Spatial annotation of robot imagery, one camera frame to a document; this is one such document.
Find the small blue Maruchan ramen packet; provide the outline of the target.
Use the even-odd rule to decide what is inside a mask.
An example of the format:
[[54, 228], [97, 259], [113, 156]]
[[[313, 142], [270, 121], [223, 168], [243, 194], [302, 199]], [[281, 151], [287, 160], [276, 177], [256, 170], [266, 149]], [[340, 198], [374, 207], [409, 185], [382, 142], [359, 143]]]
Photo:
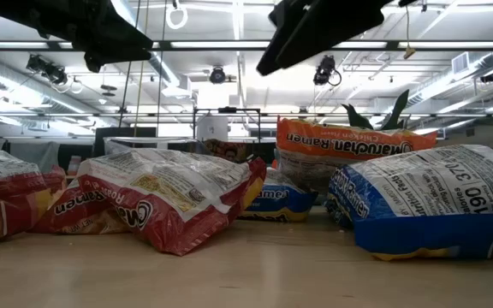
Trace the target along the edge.
[[297, 187], [279, 170], [268, 167], [262, 191], [239, 219], [271, 222], [304, 222], [318, 192]]

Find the grey cloth cover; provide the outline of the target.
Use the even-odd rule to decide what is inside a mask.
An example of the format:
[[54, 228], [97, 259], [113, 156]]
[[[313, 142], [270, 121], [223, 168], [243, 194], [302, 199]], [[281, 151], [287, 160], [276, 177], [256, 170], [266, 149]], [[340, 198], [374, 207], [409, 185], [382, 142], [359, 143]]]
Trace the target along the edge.
[[22, 161], [35, 163], [42, 173], [49, 173], [58, 166], [60, 145], [56, 142], [44, 143], [11, 143], [10, 154]]

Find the orange Maruchan chicken ramen packet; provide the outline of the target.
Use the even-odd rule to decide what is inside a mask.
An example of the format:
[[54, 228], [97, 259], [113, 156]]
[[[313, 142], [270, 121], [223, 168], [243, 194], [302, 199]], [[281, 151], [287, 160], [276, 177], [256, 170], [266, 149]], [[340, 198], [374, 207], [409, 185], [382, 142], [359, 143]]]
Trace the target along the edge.
[[436, 143], [435, 132], [375, 131], [288, 118], [276, 124], [277, 169], [296, 185], [322, 194], [328, 192], [330, 177], [343, 165], [426, 150]]

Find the clear plastic bin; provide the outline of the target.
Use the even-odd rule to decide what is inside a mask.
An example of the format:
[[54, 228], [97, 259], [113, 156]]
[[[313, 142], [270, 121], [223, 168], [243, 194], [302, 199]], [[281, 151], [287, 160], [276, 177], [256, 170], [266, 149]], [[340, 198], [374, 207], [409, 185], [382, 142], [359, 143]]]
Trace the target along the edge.
[[115, 154], [132, 148], [153, 148], [210, 155], [205, 145], [187, 137], [105, 137], [104, 154]]

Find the white cylinder container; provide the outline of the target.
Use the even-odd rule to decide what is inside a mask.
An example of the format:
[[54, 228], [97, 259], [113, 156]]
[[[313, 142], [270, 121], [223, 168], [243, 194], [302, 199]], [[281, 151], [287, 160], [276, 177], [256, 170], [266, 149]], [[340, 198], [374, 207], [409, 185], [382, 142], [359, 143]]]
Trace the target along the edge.
[[227, 141], [229, 120], [227, 117], [205, 115], [196, 121], [196, 138], [199, 140], [217, 139]]

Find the black metal frame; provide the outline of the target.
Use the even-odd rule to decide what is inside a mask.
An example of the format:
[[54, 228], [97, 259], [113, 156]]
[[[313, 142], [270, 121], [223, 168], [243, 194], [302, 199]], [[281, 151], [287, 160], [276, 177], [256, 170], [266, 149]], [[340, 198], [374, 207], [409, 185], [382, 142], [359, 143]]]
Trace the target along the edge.
[[[202, 116], [223, 116], [227, 117], [229, 120], [229, 134], [232, 131], [232, 123], [234, 120], [238, 120], [242, 125], [242, 128], [249, 133], [251, 128], [247, 124], [247, 120], [255, 121], [258, 127], [258, 133], [261, 132], [261, 110], [260, 109], [245, 109], [236, 107], [220, 107], [220, 108], [194, 108], [192, 113], [192, 130], [193, 138], [196, 138], [196, 121]], [[228, 136], [230, 139], [245, 139], [245, 137], [240, 136]]]

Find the red Maruchan ramen packet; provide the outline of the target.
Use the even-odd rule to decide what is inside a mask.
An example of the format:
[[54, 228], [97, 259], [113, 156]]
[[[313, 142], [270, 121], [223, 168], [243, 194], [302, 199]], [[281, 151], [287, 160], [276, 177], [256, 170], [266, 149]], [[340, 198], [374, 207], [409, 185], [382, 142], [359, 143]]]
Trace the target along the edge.
[[227, 228], [262, 191], [265, 162], [132, 148], [85, 160], [78, 181], [102, 193], [124, 224], [158, 251], [192, 252]]
[[31, 229], [65, 189], [62, 168], [43, 173], [37, 164], [0, 151], [0, 239]]
[[123, 234], [130, 230], [100, 191], [91, 187], [84, 190], [73, 180], [28, 232]]

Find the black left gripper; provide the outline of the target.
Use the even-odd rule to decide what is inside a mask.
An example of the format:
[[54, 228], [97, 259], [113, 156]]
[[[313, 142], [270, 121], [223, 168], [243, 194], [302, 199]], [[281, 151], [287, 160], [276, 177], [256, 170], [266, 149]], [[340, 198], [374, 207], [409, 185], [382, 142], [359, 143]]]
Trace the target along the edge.
[[[89, 50], [84, 59], [91, 72], [99, 72], [106, 65], [116, 62], [147, 61], [152, 40], [136, 23], [128, 0], [57, 0], [64, 21], [62, 38], [82, 46], [106, 46], [141, 49], [137, 51]], [[0, 0], [0, 18], [14, 21], [35, 29], [43, 39], [58, 34], [43, 25], [42, 16], [53, 13], [50, 0]]]

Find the dark green plant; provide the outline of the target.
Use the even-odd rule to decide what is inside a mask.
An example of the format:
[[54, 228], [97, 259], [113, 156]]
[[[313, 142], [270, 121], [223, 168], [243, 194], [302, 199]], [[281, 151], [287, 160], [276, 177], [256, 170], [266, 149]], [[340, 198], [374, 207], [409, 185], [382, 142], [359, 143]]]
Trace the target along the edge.
[[[405, 90], [395, 101], [395, 105], [389, 116], [385, 116], [387, 120], [379, 131], [403, 129], [404, 121], [399, 121], [402, 111], [407, 107], [409, 90]], [[347, 118], [351, 127], [360, 127], [374, 130], [373, 125], [359, 114], [351, 104], [344, 104], [343, 107], [347, 111]]]

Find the white ceiling vent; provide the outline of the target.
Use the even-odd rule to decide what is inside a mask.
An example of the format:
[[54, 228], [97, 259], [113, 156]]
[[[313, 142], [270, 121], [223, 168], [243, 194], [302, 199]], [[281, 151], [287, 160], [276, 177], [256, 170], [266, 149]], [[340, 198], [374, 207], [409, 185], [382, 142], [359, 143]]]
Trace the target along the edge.
[[451, 67], [454, 74], [460, 74], [469, 69], [469, 53], [463, 52], [451, 60]]

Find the brown printed packet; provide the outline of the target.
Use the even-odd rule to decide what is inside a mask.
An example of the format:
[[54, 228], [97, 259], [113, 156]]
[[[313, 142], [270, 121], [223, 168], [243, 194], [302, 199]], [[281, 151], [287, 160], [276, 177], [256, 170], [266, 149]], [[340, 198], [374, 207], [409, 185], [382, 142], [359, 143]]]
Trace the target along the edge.
[[247, 145], [243, 143], [207, 139], [203, 141], [203, 144], [213, 156], [224, 158], [230, 162], [242, 163], [248, 157]]

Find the black ceiling rail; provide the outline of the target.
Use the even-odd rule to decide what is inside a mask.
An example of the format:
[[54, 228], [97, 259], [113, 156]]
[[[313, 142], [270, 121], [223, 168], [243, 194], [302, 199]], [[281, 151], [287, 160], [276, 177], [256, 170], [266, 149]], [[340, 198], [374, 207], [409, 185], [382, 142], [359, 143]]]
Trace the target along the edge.
[[[157, 41], [152, 51], [263, 51], [269, 45], [267, 40], [208, 40], [208, 41]], [[452, 40], [350, 40], [337, 44], [335, 51], [402, 51], [408, 46], [420, 51], [493, 51], [493, 41], [452, 41]], [[4, 41], [0, 40], [0, 51], [77, 51], [67, 41]]]

